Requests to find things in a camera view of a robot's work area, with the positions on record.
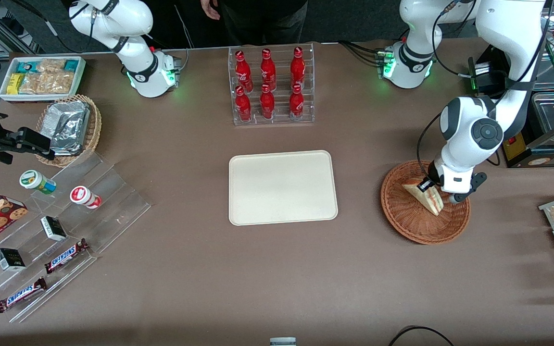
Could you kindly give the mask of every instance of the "foil-wrapped snack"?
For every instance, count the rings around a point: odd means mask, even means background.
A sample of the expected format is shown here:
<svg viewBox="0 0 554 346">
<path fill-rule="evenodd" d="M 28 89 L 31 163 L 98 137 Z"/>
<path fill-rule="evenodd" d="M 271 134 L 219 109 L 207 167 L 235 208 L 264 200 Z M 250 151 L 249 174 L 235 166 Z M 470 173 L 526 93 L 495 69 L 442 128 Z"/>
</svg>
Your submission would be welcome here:
<svg viewBox="0 0 554 346">
<path fill-rule="evenodd" d="M 83 101 L 53 103 L 46 110 L 40 134 L 50 138 L 56 156 L 75 156 L 83 151 L 90 107 Z"/>
</svg>

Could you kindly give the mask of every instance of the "round wicker basket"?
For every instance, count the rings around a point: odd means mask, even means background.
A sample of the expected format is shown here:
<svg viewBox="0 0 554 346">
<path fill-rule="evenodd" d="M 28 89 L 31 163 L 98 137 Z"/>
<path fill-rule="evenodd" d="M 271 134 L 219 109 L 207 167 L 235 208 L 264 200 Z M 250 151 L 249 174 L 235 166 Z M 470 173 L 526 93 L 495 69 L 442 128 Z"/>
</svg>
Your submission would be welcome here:
<svg viewBox="0 0 554 346">
<path fill-rule="evenodd" d="M 83 151 L 81 152 L 81 155 L 86 156 L 86 154 L 93 152 L 95 150 L 95 148 L 97 147 L 97 143 L 100 140 L 100 131 L 101 131 L 100 110 L 97 109 L 97 107 L 95 107 L 95 103 L 90 98 L 83 95 L 74 95 L 70 97 L 65 97 L 64 99 L 55 101 L 55 103 L 65 103 L 65 102 L 72 102 L 72 101 L 84 101 L 91 108 L 91 113 L 89 115 L 89 121 L 87 124 L 87 131 L 85 134 L 85 139 L 83 144 Z M 45 114 L 46 114 L 46 109 L 42 112 L 42 116 L 40 116 L 40 119 L 38 120 L 38 125 L 36 126 L 36 129 L 38 132 L 42 127 L 42 121 L 44 121 Z M 73 162 L 75 159 L 77 159 L 78 155 L 77 156 L 55 156 L 55 159 L 52 161 L 49 161 L 43 158 L 42 156 L 36 155 L 36 157 L 43 164 L 63 168 L 65 166 L 68 166 L 68 164 Z"/>
<path fill-rule="evenodd" d="M 429 161 L 422 163 L 425 167 L 431 164 Z M 411 178 L 421 181 L 424 178 L 417 161 L 404 162 L 394 167 L 382 183 L 380 201 L 394 229 L 406 238 L 425 245 L 447 243 L 463 233 L 470 219 L 469 199 L 452 204 L 448 193 L 438 188 L 444 209 L 435 216 L 401 185 Z"/>
</svg>

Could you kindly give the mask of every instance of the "brown tablecloth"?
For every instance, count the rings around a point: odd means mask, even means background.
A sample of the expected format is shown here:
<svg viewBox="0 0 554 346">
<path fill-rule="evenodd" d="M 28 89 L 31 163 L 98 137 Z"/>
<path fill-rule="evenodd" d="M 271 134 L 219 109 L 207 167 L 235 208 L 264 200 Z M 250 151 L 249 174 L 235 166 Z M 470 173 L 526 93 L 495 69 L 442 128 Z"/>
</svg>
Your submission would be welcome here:
<svg viewBox="0 0 554 346">
<path fill-rule="evenodd" d="M 373 42 L 370 47 L 385 46 Z M 447 39 L 440 56 L 465 70 L 486 48 Z M 422 324 L 457 345 L 554 345 L 554 239 L 537 210 L 554 199 L 554 169 L 482 164 L 468 229 L 452 243 L 415 245 L 378 204 L 393 166 L 416 157 L 424 125 L 466 80 L 434 66 L 402 90 L 336 44 L 315 44 L 316 123 L 232 124 L 227 49 L 191 52 L 181 86 L 145 99 L 117 57 L 87 55 L 79 92 L 101 110 L 98 151 L 154 206 L 92 267 L 21 324 L 0 319 L 0 345 L 386 345 Z M 33 126 L 44 104 L 9 104 L 8 129 Z M 438 127 L 422 156 L 443 146 Z M 339 216 L 327 222 L 233 226 L 232 156 L 325 149 Z M 0 164 L 0 194 L 28 197 L 31 155 Z"/>
</svg>

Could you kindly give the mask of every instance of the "snickers bar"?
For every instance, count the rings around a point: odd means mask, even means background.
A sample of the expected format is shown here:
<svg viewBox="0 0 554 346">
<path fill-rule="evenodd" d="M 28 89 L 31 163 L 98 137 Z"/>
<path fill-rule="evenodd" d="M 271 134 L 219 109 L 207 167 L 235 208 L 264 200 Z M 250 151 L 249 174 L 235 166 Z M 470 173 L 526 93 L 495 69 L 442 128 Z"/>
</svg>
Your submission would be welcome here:
<svg viewBox="0 0 554 346">
<path fill-rule="evenodd" d="M 50 263 L 46 263 L 44 267 L 46 267 L 46 273 L 50 274 L 57 269 L 57 267 L 61 267 L 62 265 L 66 264 L 69 260 L 77 256 L 77 254 L 80 254 L 81 251 L 88 248 L 87 242 L 85 239 L 81 239 L 78 243 L 75 243 L 74 246 L 72 246 L 70 249 L 67 249 L 63 254 L 60 254 L 55 259 L 50 261 Z"/>
<path fill-rule="evenodd" d="M 17 293 L 9 296 L 7 299 L 0 300 L 0 313 L 3 313 L 21 300 L 27 299 L 32 294 L 40 291 L 46 291 L 46 289 L 48 289 L 48 287 L 46 287 L 46 281 L 44 280 L 44 278 L 39 278 L 33 284 L 28 285 L 24 289 L 21 289 Z"/>
</svg>

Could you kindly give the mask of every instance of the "red bottle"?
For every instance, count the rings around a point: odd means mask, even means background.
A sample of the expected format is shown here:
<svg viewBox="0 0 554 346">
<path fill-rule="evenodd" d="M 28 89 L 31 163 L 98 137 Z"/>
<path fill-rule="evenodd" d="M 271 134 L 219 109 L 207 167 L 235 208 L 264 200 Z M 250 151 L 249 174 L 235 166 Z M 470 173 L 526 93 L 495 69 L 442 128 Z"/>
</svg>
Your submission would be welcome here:
<svg viewBox="0 0 554 346">
<path fill-rule="evenodd" d="M 299 121 L 303 117 L 303 103 L 305 99 L 301 94 L 301 85 L 294 85 L 290 95 L 290 119 Z"/>
<path fill-rule="evenodd" d="M 235 90 L 237 92 L 235 104 L 237 105 L 240 121 L 248 123 L 251 121 L 251 103 L 249 102 L 249 97 L 245 95 L 245 90 L 242 86 L 237 86 Z"/>
<path fill-rule="evenodd" d="M 249 64 L 245 61 L 245 54 L 241 50 L 237 50 L 235 57 L 237 58 L 237 79 L 244 88 L 245 94 L 249 94 L 253 90 L 251 68 L 249 68 Z"/>
<path fill-rule="evenodd" d="M 262 116 L 267 120 L 271 120 L 275 114 L 275 97 L 271 92 L 271 87 L 266 83 L 262 85 L 260 104 L 262 105 Z"/>
<path fill-rule="evenodd" d="M 305 61 L 303 60 L 303 49 L 294 48 L 294 59 L 290 64 L 290 87 L 300 85 L 305 88 Z"/>
<path fill-rule="evenodd" d="M 277 88 L 277 73 L 275 72 L 275 63 L 271 59 L 270 49 L 262 49 L 260 71 L 262 71 L 262 83 L 268 84 L 271 91 L 275 91 Z"/>
</svg>

